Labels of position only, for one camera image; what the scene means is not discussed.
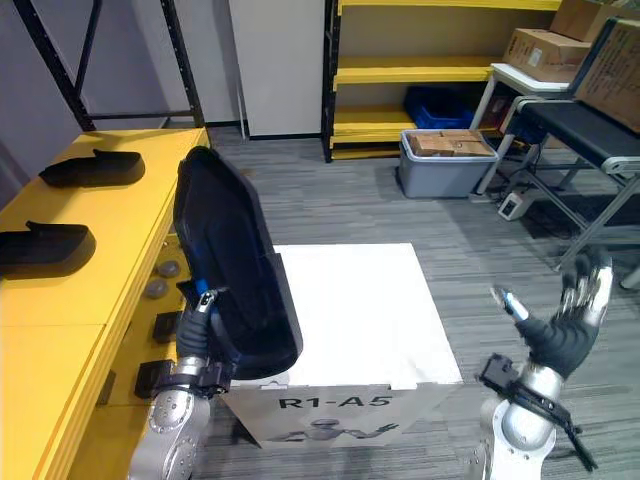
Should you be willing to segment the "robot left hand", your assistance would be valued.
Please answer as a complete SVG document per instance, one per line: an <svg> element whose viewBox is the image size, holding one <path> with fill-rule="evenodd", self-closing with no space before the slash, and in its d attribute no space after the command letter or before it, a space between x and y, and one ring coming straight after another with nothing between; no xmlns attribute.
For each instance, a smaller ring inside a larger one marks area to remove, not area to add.
<svg viewBox="0 0 640 480"><path fill-rule="evenodd" d="M229 334L217 305L225 292L226 288L204 291L195 306L183 312L176 331L179 358L228 359Z"/></svg>

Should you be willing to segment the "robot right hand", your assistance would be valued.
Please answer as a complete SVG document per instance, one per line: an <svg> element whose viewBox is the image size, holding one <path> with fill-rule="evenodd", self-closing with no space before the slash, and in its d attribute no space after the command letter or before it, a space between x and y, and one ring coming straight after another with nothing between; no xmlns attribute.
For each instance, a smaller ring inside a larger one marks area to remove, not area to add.
<svg viewBox="0 0 640 480"><path fill-rule="evenodd" d="M562 272L558 309L548 320L537 318L514 293L490 289L529 347L529 359L568 379L591 352L606 316L613 286L613 265L602 247L587 247Z"/></svg>

